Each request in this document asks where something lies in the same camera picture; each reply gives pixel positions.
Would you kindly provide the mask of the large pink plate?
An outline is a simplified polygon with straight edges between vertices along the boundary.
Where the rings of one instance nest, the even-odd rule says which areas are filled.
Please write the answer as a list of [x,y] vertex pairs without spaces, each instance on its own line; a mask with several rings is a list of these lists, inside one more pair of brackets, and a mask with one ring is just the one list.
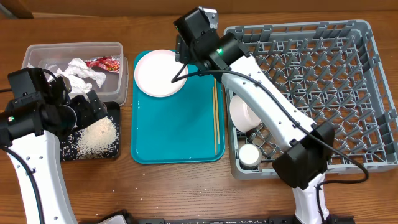
[[175,61],[175,52],[154,50],[139,59],[134,69],[134,80],[145,94],[157,98],[171,96],[182,89],[187,79],[172,83],[183,64]]

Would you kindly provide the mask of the pink bowl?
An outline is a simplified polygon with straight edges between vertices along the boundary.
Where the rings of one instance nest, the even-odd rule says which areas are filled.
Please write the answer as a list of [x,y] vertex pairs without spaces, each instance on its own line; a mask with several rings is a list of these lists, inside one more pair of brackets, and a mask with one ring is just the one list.
[[236,129],[246,133],[260,125],[260,118],[238,96],[234,95],[229,103],[229,114]]

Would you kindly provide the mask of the white paper cup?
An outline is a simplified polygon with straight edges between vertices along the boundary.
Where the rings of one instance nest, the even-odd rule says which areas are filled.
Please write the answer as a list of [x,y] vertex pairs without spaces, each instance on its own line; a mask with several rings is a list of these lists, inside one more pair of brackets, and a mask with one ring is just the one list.
[[262,152],[254,144],[245,144],[239,149],[238,158],[243,169],[255,169],[262,161]]

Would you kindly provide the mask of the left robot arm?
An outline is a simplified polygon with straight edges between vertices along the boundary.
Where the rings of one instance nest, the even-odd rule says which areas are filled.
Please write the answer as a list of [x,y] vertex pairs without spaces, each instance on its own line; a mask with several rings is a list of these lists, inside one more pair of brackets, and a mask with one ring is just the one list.
[[70,98],[70,82],[43,68],[8,75],[14,95],[1,113],[1,149],[15,169],[28,223],[76,223],[60,165],[60,141],[107,117],[95,91]]

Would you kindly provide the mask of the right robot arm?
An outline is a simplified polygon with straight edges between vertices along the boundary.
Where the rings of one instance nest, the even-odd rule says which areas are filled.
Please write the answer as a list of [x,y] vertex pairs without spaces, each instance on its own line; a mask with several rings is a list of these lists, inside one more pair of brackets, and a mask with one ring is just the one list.
[[212,75],[216,81],[237,94],[266,125],[284,152],[272,166],[294,192],[295,214],[290,223],[354,223],[353,217],[331,215],[325,204],[323,188],[328,161],[336,150],[335,131],[330,123],[317,124],[297,109],[264,75],[253,54],[232,33],[217,33],[218,13],[196,7],[174,21],[186,59],[194,64],[196,76]]

